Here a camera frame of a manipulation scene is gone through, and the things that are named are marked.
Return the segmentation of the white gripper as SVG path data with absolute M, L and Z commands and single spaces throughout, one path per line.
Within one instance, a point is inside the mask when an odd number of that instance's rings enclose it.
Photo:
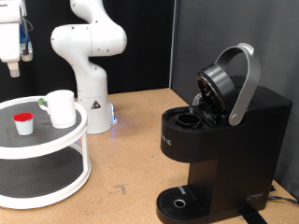
M 7 22 L 0 24 L 0 59 L 8 63 L 9 73 L 12 77 L 20 75 L 20 24 Z

